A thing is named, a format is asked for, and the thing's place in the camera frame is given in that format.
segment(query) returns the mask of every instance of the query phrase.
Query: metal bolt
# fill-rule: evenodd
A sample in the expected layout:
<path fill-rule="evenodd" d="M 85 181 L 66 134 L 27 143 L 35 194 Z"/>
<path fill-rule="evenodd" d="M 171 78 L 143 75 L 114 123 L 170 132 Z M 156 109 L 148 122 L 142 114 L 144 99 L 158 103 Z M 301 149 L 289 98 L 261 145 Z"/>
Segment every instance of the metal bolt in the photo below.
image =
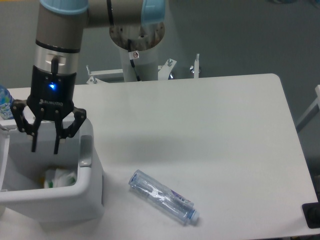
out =
<path fill-rule="evenodd" d="M 173 62 L 174 62 L 174 61 L 173 61 L 171 58 L 169 58 L 169 60 L 168 60 L 168 67 L 171 67 L 171 65 L 172 65 Z"/>
<path fill-rule="evenodd" d="M 87 72 L 88 72 L 88 75 L 90 76 L 90 75 L 91 75 L 91 71 L 90 71 L 90 69 L 89 69 L 89 65 L 86 66 L 86 70 L 87 70 Z"/>

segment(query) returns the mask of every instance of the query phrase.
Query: plastic water bottle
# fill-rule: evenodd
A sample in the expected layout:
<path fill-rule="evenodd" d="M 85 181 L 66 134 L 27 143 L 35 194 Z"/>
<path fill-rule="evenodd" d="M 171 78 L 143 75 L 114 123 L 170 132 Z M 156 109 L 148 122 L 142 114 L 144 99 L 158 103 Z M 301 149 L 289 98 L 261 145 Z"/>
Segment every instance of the plastic water bottle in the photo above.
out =
<path fill-rule="evenodd" d="M 0 85 L 0 117 L 4 120 L 14 119 L 10 106 L 14 101 L 8 89 Z"/>
<path fill-rule="evenodd" d="M 199 212 L 194 209 L 193 202 L 162 185 L 142 171 L 137 170 L 133 174 L 129 185 L 140 195 L 167 210 L 185 224 L 188 222 L 196 224 Z"/>

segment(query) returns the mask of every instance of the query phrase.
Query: white table surface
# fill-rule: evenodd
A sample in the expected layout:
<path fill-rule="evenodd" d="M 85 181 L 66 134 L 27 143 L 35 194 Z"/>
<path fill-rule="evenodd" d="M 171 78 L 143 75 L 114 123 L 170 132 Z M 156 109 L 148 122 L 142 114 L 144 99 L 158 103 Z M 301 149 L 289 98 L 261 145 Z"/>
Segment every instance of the white table surface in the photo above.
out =
<path fill-rule="evenodd" d="M 26 99 L 29 88 L 10 89 Z M 319 234 L 316 194 L 276 75 L 77 85 L 105 171 L 100 219 L 39 224 L 7 209 L 0 238 L 251 240 Z M 192 200 L 182 226 L 129 191 L 140 169 Z"/>

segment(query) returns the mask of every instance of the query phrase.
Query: white plastic container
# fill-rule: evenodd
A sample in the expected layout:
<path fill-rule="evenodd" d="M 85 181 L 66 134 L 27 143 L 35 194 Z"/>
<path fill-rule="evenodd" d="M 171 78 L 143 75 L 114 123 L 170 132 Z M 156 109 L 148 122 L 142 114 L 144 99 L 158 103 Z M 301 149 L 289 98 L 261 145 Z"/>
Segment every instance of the white plastic container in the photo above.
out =
<path fill-rule="evenodd" d="M 73 120 L 66 117 L 64 127 Z M 0 206 L 39 222 L 94 219 L 104 214 L 103 168 L 88 119 L 73 138 L 60 144 L 57 155 L 54 123 L 41 123 L 36 152 L 31 152 L 32 141 L 16 129 L 14 120 L 0 124 L 9 129 L 0 130 Z M 75 171 L 76 183 L 44 189 L 42 178 L 50 167 Z"/>

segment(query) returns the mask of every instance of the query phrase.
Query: robotic arm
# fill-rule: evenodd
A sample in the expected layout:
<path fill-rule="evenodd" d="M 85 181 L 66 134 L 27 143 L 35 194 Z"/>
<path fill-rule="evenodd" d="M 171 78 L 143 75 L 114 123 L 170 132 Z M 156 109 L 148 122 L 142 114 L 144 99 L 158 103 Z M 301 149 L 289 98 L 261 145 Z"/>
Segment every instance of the robotic arm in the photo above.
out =
<path fill-rule="evenodd" d="M 55 123 L 57 154 L 60 140 L 73 138 L 87 118 L 86 110 L 73 103 L 84 28 L 153 24 L 164 16 L 165 0 L 40 0 L 30 96 L 11 106 L 18 130 L 32 136 L 32 152 L 42 120 Z M 26 106 L 35 116 L 33 124 L 24 116 Z M 74 122 L 64 128 L 71 112 Z"/>

